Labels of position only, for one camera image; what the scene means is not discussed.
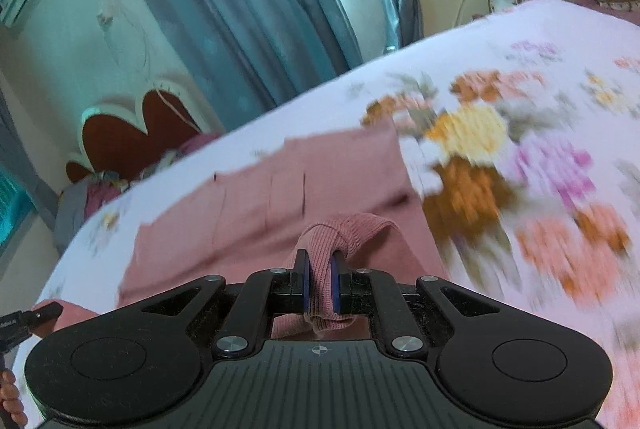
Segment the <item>bed sheet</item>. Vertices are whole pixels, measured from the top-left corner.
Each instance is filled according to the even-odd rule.
[[[605,427],[640,427],[640,28],[528,2],[335,79],[210,144],[82,227],[44,288],[113,309],[140,224],[287,137],[393,116],[452,281],[585,333],[614,364]],[[30,427],[40,420],[14,371]]]

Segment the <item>purple flower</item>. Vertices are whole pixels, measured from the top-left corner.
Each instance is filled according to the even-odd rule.
[[[586,172],[591,163],[587,151],[576,150],[563,136],[529,133],[498,170],[532,194],[559,194],[565,206],[574,208],[574,199],[595,190]]]

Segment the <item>silver pivot bolt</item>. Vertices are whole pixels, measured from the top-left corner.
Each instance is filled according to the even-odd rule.
[[[235,335],[231,335],[229,337],[222,337],[216,342],[216,346],[220,351],[224,351],[225,353],[235,353],[237,351],[242,351],[246,348],[249,343],[246,339],[242,337],[236,337]]]
[[[398,337],[391,343],[394,348],[403,353],[410,351],[418,351],[422,348],[422,341],[418,337],[411,337],[405,335],[404,337]]]

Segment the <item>hand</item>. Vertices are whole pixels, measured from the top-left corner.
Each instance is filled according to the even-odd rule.
[[[20,391],[15,386],[15,375],[8,369],[2,372],[0,399],[2,399],[2,407],[11,414],[14,422],[22,427],[27,425],[27,415],[24,414],[24,406],[20,401]]]

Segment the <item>red headboard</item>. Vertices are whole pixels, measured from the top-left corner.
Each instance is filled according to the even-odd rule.
[[[93,171],[70,161],[66,164],[69,180],[76,183],[92,172],[107,170],[133,179],[165,151],[180,147],[198,134],[196,122],[171,92],[148,91],[142,100],[142,116],[148,133],[112,114],[89,116],[82,126],[81,139]]]

